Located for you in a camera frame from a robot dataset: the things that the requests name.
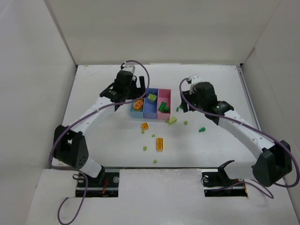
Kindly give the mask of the yellow butterfly round brick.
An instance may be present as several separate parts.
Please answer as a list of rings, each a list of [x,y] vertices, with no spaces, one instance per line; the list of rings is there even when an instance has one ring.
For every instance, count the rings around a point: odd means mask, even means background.
[[[143,106],[144,106],[144,101],[140,99],[134,103],[133,108],[135,111],[140,111],[143,109]]]

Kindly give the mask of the dark green heart brick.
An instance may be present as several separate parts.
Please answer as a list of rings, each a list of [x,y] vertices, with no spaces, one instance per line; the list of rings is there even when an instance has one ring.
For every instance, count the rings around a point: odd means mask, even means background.
[[[169,112],[170,112],[170,108],[169,107],[164,107],[163,113],[169,113]]]

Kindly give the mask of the dark green plate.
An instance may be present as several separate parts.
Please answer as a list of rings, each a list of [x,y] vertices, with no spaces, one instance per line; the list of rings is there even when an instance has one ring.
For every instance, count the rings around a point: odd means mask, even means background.
[[[166,102],[162,102],[158,108],[158,111],[163,112],[164,107],[167,107],[167,103]]]

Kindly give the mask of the yellow square brick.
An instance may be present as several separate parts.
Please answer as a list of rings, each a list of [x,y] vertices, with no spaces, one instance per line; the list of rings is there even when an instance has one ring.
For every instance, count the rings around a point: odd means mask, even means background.
[[[147,122],[145,122],[142,124],[142,130],[147,130],[147,129],[149,129],[149,125]]]

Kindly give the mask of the yellow long 2x3 brick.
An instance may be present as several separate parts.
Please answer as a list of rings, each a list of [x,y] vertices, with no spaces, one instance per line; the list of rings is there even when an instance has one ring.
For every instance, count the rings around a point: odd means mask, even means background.
[[[163,138],[157,138],[157,151],[164,150],[164,140]]]

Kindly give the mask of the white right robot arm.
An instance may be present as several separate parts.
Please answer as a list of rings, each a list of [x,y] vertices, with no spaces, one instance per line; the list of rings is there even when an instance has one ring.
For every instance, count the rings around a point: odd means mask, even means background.
[[[232,134],[254,156],[254,164],[235,163],[233,159],[218,167],[222,180],[254,179],[259,184],[270,187],[288,175],[292,169],[299,172],[296,159],[290,145],[284,140],[278,141],[269,134],[260,131],[246,122],[226,101],[219,101],[210,82],[184,79],[189,90],[180,90],[181,107],[186,113],[197,111],[214,124]]]

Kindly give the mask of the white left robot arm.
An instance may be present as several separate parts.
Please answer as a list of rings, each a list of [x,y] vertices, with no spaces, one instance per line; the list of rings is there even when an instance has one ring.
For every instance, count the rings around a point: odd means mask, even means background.
[[[144,76],[136,77],[131,68],[120,70],[114,82],[99,94],[95,103],[77,121],[56,127],[49,158],[55,158],[91,178],[100,177],[104,167],[89,156],[87,135],[121,105],[141,99],[145,91]]]

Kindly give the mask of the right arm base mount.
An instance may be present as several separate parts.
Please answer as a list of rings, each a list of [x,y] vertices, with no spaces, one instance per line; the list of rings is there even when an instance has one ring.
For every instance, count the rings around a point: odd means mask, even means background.
[[[230,179],[225,173],[225,167],[234,160],[229,160],[219,167],[202,169],[201,183],[205,197],[248,197],[247,188],[239,179]]]

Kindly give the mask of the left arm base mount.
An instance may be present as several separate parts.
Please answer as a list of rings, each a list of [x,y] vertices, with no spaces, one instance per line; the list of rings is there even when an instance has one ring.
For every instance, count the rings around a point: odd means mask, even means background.
[[[87,198],[115,198],[119,195],[120,169],[104,168],[103,172],[96,178],[86,175],[88,180],[86,196]],[[86,180],[81,173],[74,174],[76,180],[75,196],[83,197]]]

